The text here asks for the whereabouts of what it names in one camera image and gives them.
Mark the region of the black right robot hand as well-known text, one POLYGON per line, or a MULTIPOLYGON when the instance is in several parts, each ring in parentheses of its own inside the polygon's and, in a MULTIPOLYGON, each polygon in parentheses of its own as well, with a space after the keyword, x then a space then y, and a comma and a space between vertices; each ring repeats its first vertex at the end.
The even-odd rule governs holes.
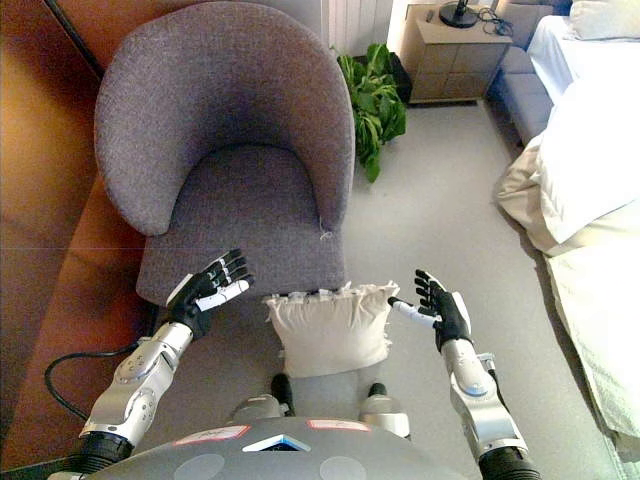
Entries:
POLYGON ((467 340, 471 337, 470 316, 459 292, 451 292, 430 273, 416 269, 416 293, 420 304, 415 306, 400 298, 391 296, 387 302, 407 318, 435 330, 435 344, 438 352, 451 340, 467 340))

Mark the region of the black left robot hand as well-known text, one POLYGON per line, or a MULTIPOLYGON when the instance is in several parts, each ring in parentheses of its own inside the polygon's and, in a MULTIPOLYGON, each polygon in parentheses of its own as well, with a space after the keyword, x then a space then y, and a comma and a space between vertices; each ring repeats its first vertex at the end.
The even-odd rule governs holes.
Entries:
POLYGON ((211 328, 212 310, 254 283, 240 249, 232 249, 196 274, 187 274, 166 301, 169 320, 186 325, 198 340, 211 328))

